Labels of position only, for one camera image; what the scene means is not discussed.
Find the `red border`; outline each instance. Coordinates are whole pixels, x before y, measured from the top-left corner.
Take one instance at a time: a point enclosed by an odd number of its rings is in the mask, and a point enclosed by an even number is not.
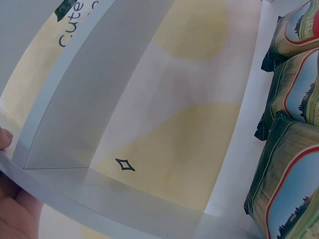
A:
[[[299,8],[298,10],[296,10],[288,19],[288,22],[290,21],[291,17],[296,13],[298,12],[299,10],[301,10],[305,5],[307,5],[308,3],[310,3],[311,1],[307,2],[306,4],[304,4],[301,8]],[[286,35],[286,32],[287,32],[287,25],[288,25],[288,22],[286,24],[286,27],[285,27],[285,39],[291,43],[291,44],[294,44],[294,45],[302,45],[304,43],[307,43],[309,41],[313,41],[313,40],[316,40],[318,39],[319,37],[319,11],[317,11],[317,13],[315,14],[315,19],[314,19],[314,24],[313,24],[313,32],[314,32],[314,36],[311,37],[311,38],[308,38],[308,39],[305,39],[305,40],[302,40],[302,41],[291,41],[287,35]]]
[[[269,231],[269,225],[268,225],[268,214],[269,214],[269,210],[271,208],[271,205],[273,204],[277,194],[279,193],[282,185],[284,184],[285,182],[285,179],[286,177],[288,176],[288,174],[290,173],[292,167],[300,160],[302,159],[304,156],[306,156],[307,154],[310,154],[310,153],[314,153],[314,152],[317,152],[319,151],[319,146],[316,146],[316,147],[313,147],[313,148],[310,148],[308,150],[305,150],[304,152],[302,152],[301,154],[299,154],[294,160],[293,162],[289,165],[289,167],[287,168],[277,190],[275,191],[274,195],[272,196],[271,200],[270,200],[270,203],[268,204],[268,207],[266,209],[266,226],[267,226],[267,233],[268,233],[268,238],[271,238],[271,235],[270,235],[270,231]]]
[[[319,49],[316,49],[316,50],[311,51],[311,52],[303,59],[303,61],[301,62],[301,65],[300,65],[300,67],[299,67],[298,73],[296,74],[296,77],[294,78],[293,84],[290,86],[290,89],[288,90],[288,92],[287,92],[287,94],[286,94],[286,96],[285,96],[285,98],[284,98],[284,108],[285,108],[285,111],[286,111],[286,113],[288,114],[288,116],[289,116],[290,118],[293,118],[293,117],[292,117],[292,115],[290,114],[290,112],[289,112],[288,109],[287,109],[287,98],[288,98],[289,94],[291,93],[291,91],[293,90],[293,87],[295,86],[295,83],[296,83],[296,81],[297,81],[297,79],[298,79],[298,77],[299,77],[300,71],[301,71],[301,69],[303,68],[303,65],[304,65],[305,61],[308,59],[308,57],[310,57],[310,55],[312,55],[312,54],[313,54],[314,52],[316,52],[316,51],[319,51]]]

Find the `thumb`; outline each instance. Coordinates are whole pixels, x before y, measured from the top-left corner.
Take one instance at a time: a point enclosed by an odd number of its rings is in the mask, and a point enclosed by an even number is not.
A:
[[[0,127],[0,149],[8,148],[12,143],[12,139],[13,134],[10,131]]]

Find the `human hand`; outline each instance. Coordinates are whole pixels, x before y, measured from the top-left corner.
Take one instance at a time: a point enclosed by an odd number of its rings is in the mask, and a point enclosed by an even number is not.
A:
[[[0,127],[0,149],[13,135]],[[0,239],[38,239],[43,204],[0,171]]]

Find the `packaged food bag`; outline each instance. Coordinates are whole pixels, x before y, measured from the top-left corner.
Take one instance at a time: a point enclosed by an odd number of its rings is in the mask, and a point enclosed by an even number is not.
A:
[[[262,69],[271,72],[289,58],[319,47],[319,0],[279,17]]]
[[[319,238],[318,172],[319,127],[278,112],[244,204],[265,238]]]
[[[294,56],[277,67],[264,114],[255,136],[266,140],[278,111],[298,121],[319,125],[319,48]]]

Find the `black diamond symbol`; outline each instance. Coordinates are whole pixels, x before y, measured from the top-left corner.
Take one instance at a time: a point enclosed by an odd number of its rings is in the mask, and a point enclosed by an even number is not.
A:
[[[135,172],[135,169],[130,165],[130,163],[127,159],[122,160],[122,159],[116,158],[115,161],[117,161],[120,164],[122,170],[132,170]]]

